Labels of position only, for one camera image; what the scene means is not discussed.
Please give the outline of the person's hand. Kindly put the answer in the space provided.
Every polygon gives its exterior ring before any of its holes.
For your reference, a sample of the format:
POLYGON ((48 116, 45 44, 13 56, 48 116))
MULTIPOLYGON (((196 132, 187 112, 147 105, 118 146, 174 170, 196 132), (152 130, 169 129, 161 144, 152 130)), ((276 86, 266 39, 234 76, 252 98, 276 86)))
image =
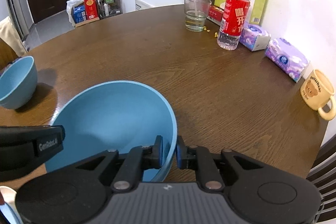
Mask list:
POLYGON ((2 197, 10 206, 15 206, 15 197, 17 192, 8 186, 0 186, 2 197))

